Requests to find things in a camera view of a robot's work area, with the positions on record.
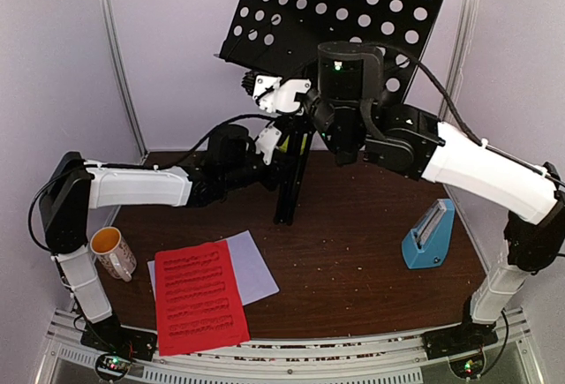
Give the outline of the black music stand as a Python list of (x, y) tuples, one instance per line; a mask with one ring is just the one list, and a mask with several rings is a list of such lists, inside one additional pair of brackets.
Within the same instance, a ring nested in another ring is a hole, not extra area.
[[(384, 43), (385, 102), (405, 98), (443, 0), (239, 0), (220, 49), (222, 60), (248, 71), (318, 83), (318, 46), (327, 41)], [(274, 125), (289, 137), (293, 161), (282, 181), (275, 221), (291, 223), (314, 135), (304, 111)], [(306, 137), (305, 151), (300, 148)]]

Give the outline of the red sheet music paper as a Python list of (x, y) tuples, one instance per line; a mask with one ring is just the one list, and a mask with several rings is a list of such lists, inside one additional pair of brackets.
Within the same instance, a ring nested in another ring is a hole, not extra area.
[(158, 350), (162, 357), (250, 340), (226, 242), (158, 252), (154, 268)]

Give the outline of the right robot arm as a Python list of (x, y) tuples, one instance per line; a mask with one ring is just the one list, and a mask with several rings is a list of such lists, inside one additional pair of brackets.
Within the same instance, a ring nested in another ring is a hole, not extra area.
[(457, 118), (441, 121), (385, 102), (384, 43), (327, 41), (317, 48), (318, 83), (305, 110), (338, 165), (363, 159), (413, 180), (448, 184), (508, 210), (508, 254), (473, 293), (453, 343), (472, 349), (528, 275), (550, 266), (564, 242), (563, 182), (492, 147)]

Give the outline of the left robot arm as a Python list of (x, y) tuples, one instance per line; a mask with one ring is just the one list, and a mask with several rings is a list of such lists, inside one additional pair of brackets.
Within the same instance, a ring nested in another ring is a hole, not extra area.
[(127, 334), (109, 302), (87, 249), (87, 217), (100, 207), (163, 205), (206, 207), (231, 191), (260, 183), (274, 190), (283, 180), (275, 159), (282, 132), (268, 124), (257, 138), (228, 122), (206, 138), (195, 162), (130, 165), (88, 161), (68, 152), (31, 204), (39, 209), (45, 243), (87, 320), (87, 331), (108, 352), (118, 352)]

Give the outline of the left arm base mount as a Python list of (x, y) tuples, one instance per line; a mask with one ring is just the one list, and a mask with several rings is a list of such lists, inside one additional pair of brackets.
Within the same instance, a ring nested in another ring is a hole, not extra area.
[(107, 343), (93, 330), (82, 332), (80, 343), (100, 351), (94, 361), (94, 372), (105, 382), (115, 383), (140, 366), (141, 361), (151, 361), (157, 349), (157, 334), (122, 328), (122, 342)]

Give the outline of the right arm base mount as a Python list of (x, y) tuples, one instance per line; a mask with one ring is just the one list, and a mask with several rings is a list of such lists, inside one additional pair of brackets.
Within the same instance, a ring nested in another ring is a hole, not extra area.
[(461, 323), (427, 331), (422, 341), (428, 360), (448, 358), (450, 371), (459, 379), (474, 380), (486, 371), (484, 348), (498, 342), (494, 324)]

